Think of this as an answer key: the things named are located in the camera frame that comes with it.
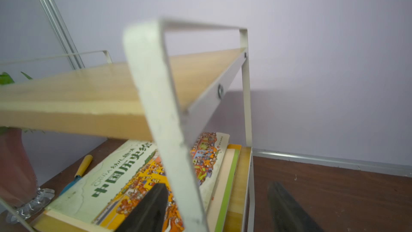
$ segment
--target baseboard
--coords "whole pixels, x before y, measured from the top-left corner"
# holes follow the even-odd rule
[[[330,167],[338,168],[349,168],[361,171],[382,173],[395,176],[406,176],[412,177],[412,166],[405,165],[395,165],[388,163],[379,162],[366,162],[360,160],[350,160],[350,159],[339,159],[339,158],[329,158],[312,156],[305,154],[294,154],[286,152],[274,152],[261,149],[253,149],[253,155],[256,157],[265,157],[271,159],[282,159],[293,162],[317,164]]]

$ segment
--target green book spine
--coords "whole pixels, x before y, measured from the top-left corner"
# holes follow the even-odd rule
[[[239,160],[239,150],[235,150],[232,165],[230,166],[229,178],[227,179],[226,188],[224,189],[224,197],[219,211],[218,221],[216,223],[215,232],[222,232],[224,221],[226,219],[227,209],[229,208],[230,193],[232,192],[232,185],[234,174]]]

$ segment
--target pink vase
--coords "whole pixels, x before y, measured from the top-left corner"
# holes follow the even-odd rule
[[[38,187],[18,128],[9,128],[0,135],[0,197],[24,219],[43,209],[54,197],[54,190]],[[16,223],[14,215],[9,213],[7,222]]]

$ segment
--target black object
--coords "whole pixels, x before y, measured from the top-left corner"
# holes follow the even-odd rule
[[[168,192],[165,184],[155,184],[115,232],[162,232]]]
[[[267,198],[275,232],[323,232],[279,182],[271,182]]]

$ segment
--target cartoon illustration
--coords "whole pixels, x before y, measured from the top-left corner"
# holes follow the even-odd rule
[[[206,178],[211,177],[217,156],[221,152],[219,147],[215,146],[216,141],[216,133],[203,133],[190,151],[199,185],[202,185]],[[162,231],[182,232],[184,230],[182,218],[161,161],[156,150],[139,172],[94,219],[93,224],[107,229],[116,229],[156,183],[164,183],[169,196]]]

